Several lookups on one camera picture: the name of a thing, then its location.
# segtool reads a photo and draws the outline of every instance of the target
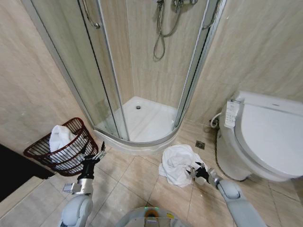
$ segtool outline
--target toilet seat lid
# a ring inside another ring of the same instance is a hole
[[[303,175],[303,115],[245,104],[236,118],[235,135],[264,168],[288,177]]]

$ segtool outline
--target yellow label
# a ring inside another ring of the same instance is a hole
[[[170,218],[170,219],[175,219],[175,217],[174,217],[172,214],[170,214],[170,213],[166,213],[166,216],[167,216],[168,218]]]

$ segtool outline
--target toilet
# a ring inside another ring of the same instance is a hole
[[[238,91],[219,118],[217,163],[228,177],[303,175],[303,103]]]

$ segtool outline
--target floor drain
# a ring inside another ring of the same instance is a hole
[[[204,150],[204,148],[205,148],[205,143],[203,143],[203,142],[201,142],[201,141],[196,141],[196,147],[197,148],[200,148],[200,149],[202,149],[202,150]]]

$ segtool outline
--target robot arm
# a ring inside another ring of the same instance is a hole
[[[217,185],[237,227],[266,227],[256,209],[247,201],[241,188],[232,181],[220,180]]]
[[[58,227],[85,227],[87,218],[93,208],[93,179],[94,167],[105,156],[105,144],[103,142],[101,151],[96,155],[83,157],[81,174],[78,176],[77,183],[67,183],[63,191],[75,194],[68,204],[64,207]]]
[[[195,178],[198,184],[203,184],[207,180],[208,183],[219,190],[237,227],[266,227],[261,216],[247,201],[241,188],[236,183],[223,180],[214,169],[211,168],[206,171],[203,164],[198,164],[201,167],[196,171],[192,169],[190,175]]]

